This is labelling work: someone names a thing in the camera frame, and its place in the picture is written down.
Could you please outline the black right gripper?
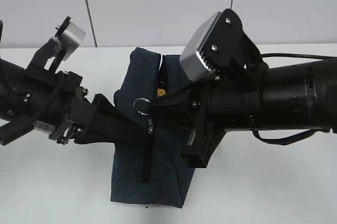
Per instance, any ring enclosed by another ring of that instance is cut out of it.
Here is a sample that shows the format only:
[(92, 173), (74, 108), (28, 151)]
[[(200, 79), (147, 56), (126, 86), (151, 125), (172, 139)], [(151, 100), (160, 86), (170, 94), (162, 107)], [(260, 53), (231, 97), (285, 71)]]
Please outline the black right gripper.
[(213, 71), (186, 71), (192, 89), (180, 90), (154, 100), (150, 107), (184, 104), (189, 100), (189, 114), (194, 128), (181, 156), (190, 168), (206, 168), (228, 131), (250, 130), (250, 118), (262, 111), (262, 71), (242, 70), (238, 75), (220, 75)]

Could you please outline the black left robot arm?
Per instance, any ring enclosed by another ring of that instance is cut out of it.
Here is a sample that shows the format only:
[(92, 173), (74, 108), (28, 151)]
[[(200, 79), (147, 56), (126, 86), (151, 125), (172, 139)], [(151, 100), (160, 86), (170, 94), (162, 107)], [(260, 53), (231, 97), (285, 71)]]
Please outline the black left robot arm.
[(119, 112), (102, 94), (92, 101), (82, 77), (58, 69), (79, 47), (85, 32), (67, 17), (56, 33), (22, 68), (1, 60), (1, 145), (33, 130), (65, 145), (116, 143), (142, 145), (144, 131)]

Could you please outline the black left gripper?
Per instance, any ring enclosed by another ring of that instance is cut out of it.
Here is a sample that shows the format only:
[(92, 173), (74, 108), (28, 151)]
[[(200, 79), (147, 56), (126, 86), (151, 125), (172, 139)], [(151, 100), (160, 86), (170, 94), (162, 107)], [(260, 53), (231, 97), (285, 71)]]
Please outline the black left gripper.
[(82, 77), (58, 71), (65, 51), (47, 42), (27, 68), (1, 60), (1, 145), (33, 130), (67, 144), (116, 143), (143, 145), (144, 129), (119, 112), (102, 94), (93, 102), (81, 87)]

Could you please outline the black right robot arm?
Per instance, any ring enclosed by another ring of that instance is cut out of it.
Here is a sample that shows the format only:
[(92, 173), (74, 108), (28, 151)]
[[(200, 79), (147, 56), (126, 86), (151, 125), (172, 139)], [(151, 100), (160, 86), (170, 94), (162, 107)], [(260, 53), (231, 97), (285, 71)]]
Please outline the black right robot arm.
[(298, 130), (264, 143), (289, 145), (336, 130), (336, 59), (269, 68), (235, 66), (218, 80), (201, 80), (155, 99), (150, 114), (191, 129), (181, 156), (191, 168), (206, 168), (228, 132)]

